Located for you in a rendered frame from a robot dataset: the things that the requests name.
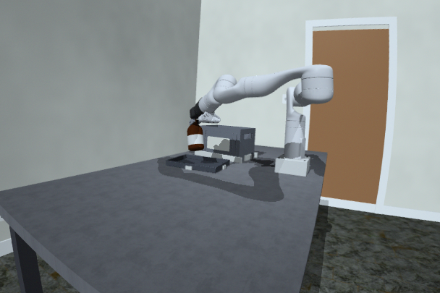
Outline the brown glass bottle with white label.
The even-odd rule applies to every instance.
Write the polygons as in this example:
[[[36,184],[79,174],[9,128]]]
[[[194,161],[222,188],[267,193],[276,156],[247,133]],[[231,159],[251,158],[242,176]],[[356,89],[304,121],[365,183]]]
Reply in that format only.
[[[200,125],[197,124],[197,119],[187,129],[187,142],[188,150],[198,151],[204,149],[203,142],[203,130]]]

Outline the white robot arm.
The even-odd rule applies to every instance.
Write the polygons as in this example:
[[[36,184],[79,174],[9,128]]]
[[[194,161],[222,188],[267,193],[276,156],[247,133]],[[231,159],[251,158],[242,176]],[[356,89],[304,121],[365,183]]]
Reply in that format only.
[[[330,66],[317,64],[288,69],[268,75],[242,77],[237,82],[232,75],[222,75],[205,95],[204,103],[210,109],[233,103],[243,98],[264,97],[285,83],[301,78],[296,87],[287,88],[287,115],[284,141],[284,157],[305,157],[305,115],[293,106],[327,103],[333,98],[334,78]]]

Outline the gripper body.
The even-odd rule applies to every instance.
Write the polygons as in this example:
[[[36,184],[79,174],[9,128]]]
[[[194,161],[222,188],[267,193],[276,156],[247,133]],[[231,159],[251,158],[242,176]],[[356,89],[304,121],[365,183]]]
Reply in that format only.
[[[204,103],[204,97],[205,96],[203,96],[198,103],[190,109],[190,118],[198,119],[198,121],[202,123],[219,123],[221,119],[215,114],[215,110],[217,109],[208,108]]]

